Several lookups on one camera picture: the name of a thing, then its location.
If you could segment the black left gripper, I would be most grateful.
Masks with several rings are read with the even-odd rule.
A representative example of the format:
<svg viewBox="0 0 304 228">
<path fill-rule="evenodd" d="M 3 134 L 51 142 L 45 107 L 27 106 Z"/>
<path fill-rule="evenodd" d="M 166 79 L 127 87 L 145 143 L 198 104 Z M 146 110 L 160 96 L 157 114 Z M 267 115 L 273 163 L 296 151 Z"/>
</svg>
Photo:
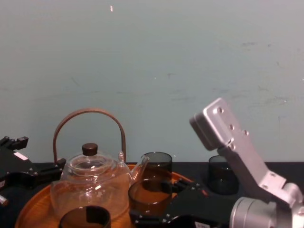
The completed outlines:
<svg viewBox="0 0 304 228">
<path fill-rule="evenodd" d="M 56 162 L 32 163 L 14 150 L 26 148 L 29 138 L 3 137 L 0 140 L 0 190 L 8 187 L 31 188 L 34 183 L 47 183 L 60 179 L 66 159 Z"/>
</svg>

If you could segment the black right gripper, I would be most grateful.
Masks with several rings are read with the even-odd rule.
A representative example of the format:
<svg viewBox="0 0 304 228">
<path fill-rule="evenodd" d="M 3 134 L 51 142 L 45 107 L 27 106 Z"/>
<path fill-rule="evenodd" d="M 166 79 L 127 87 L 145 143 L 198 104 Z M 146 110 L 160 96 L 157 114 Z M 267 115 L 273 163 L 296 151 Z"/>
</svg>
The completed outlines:
<svg viewBox="0 0 304 228">
<path fill-rule="evenodd" d="M 179 178 L 162 181 L 161 193 L 171 195 L 165 216 L 145 215 L 129 210 L 134 225 L 165 225 L 167 228 L 228 228 L 236 199 L 207 195 L 197 182 Z"/>
</svg>

